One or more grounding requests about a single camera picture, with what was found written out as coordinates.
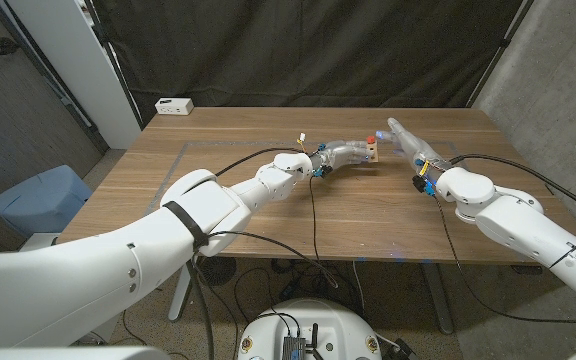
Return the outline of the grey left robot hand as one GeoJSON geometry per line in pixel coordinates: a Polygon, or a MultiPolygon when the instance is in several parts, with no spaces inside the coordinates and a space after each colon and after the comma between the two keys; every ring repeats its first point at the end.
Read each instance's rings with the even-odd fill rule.
{"type": "Polygon", "coordinates": [[[322,144],[310,156],[314,177],[326,177],[332,171],[345,166],[368,162],[374,151],[366,141],[336,140],[322,144]]]}

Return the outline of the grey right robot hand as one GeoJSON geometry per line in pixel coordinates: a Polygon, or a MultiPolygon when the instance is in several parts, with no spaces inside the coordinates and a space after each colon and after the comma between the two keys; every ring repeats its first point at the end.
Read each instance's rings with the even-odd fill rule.
{"type": "Polygon", "coordinates": [[[395,146],[394,153],[404,157],[415,175],[412,178],[414,187],[420,193],[435,196],[435,187],[439,177],[453,165],[442,158],[426,141],[415,136],[395,118],[388,118],[389,130],[378,130],[376,137],[388,140],[395,146]]]}

